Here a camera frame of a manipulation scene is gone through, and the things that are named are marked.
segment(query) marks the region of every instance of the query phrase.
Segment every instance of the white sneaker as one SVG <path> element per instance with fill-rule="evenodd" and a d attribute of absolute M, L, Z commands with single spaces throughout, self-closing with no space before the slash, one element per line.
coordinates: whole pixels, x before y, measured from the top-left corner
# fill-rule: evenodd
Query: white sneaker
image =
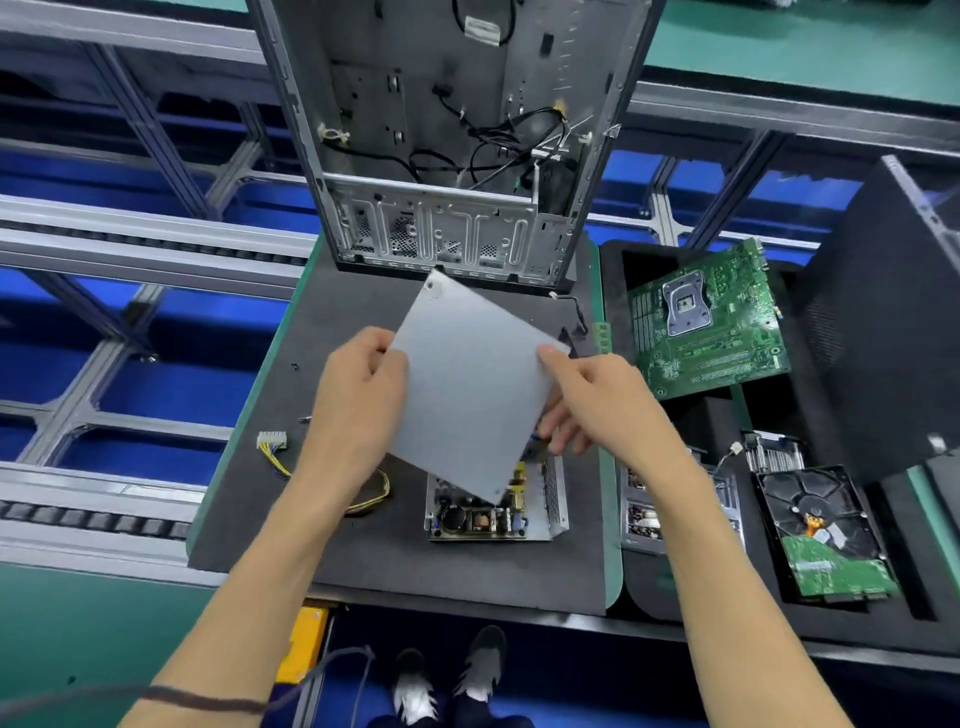
<path fill-rule="evenodd" d="M 430 673 L 426 660 L 416 649 L 405 649 L 396 656 L 394 710 L 404 725 L 413 725 L 426 717 L 437 719 Z"/>
<path fill-rule="evenodd" d="M 503 630 L 491 624 L 480 630 L 467 653 L 467 666 L 460 676 L 454 695 L 466 693 L 474 700 L 486 703 L 493 688 L 500 682 L 507 658 L 507 637 Z"/>

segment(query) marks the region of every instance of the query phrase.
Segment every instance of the yellow wire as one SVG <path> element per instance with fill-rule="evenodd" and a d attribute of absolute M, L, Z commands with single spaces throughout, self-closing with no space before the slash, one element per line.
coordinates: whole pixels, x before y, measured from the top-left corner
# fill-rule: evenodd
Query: yellow wire
<path fill-rule="evenodd" d="M 273 465 L 280 472 L 280 474 L 286 475 L 287 477 L 293 477 L 293 473 L 291 473 L 286 468 L 284 468 L 283 463 L 281 463 L 279 460 L 276 459 L 276 456 L 274 455 L 274 452 L 270 449 L 269 445 L 267 445 L 266 443 L 260 443 L 259 447 L 260 447 L 260 451 L 270 461 L 270 464 Z"/>
<path fill-rule="evenodd" d="M 383 493 L 377 497 L 372 497 L 370 500 L 364 500 L 362 503 L 354 503 L 347 509 L 348 516 L 355 516 L 358 513 L 362 513 L 368 508 L 372 508 L 377 503 L 387 499 L 387 496 L 390 494 L 390 476 L 387 475 L 382 468 L 377 468 L 376 472 L 383 480 Z"/>
<path fill-rule="evenodd" d="M 285 475 L 286 477 L 293 477 L 293 474 L 283 466 L 283 463 L 277 460 L 276 455 L 274 455 L 274 452 L 270 449 L 270 446 L 267 445 L 267 443 L 260 443 L 257 448 L 263 453 L 264 457 L 270 461 L 270 464 L 273 465 L 280 474 Z M 387 475 L 382 468 L 377 468 L 376 472 L 383 480 L 383 492 L 379 496 L 372 497 L 369 500 L 364 500 L 361 503 L 353 503 L 347 509 L 348 516 L 355 516 L 358 513 L 362 513 L 368 508 L 374 507 L 377 503 L 383 502 L 390 495 L 390 476 Z"/>

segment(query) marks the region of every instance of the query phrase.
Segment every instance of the yellow bracket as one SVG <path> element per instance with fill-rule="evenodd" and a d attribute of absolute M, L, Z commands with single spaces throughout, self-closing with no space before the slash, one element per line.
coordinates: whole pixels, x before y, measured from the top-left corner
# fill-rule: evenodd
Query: yellow bracket
<path fill-rule="evenodd" d="M 296 685 L 306 675 L 307 670 L 317 664 L 320 645 L 324 641 L 326 609 L 302 607 L 290 633 L 290 647 L 287 656 L 276 671 L 276 681 Z"/>

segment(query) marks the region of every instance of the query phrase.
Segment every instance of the zip tie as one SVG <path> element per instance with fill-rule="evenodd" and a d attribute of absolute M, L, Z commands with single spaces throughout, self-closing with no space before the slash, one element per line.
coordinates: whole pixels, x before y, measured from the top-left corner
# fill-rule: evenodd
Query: zip tie
<path fill-rule="evenodd" d="M 350 141 L 350 132 L 341 132 L 339 129 L 328 129 L 323 122 L 317 127 L 317 135 L 324 141 L 341 141 L 344 144 Z"/>

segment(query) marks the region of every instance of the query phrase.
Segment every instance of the gray cable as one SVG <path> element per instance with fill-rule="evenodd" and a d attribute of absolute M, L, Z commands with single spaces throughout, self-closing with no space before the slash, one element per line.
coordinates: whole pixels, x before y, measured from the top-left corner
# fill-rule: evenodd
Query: gray cable
<path fill-rule="evenodd" d="M 360 686 L 357 688 L 357 696 L 353 703 L 353 715 L 350 719 L 350 728 L 354 728 L 357 712 L 360 708 L 360 696 L 363 694 L 363 689 L 367 685 L 367 678 L 370 675 L 370 665 L 373 660 L 376 659 L 376 655 L 373 654 L 373 650 L 369 645 L 363 647 L 344 647 L 343 649 L 335 649 L 327 653 L 322 660 L 303 676 L 303 679 L 300 680 L 291 691 L 270 703 L 262 703 L 258 700 L 250 700 L 248 698 L 208 697 L 195 692 L 181 690 L 180 688 L 171 688 L 166 685 L 90 685 L 6 700 L 0 703 L 0 723 L 6 723 L 16 717 L 24 716 L 40 708 L 47 708 L 89 697 L 135 697 L 137 699 L 154 700 L 156 702 L 178 705 L 191 710 L 209 711 L 212 713 L 262 715 L 267 711 L 282 708 L 291 702 L 300 694 L 300 691 L 303 690 L 303 686 L 306 685 L 307 682 L 323 674 L 329 663 L 345 655 L 363 655 L 367 658 L 363 677 L 360 680 Z"/>

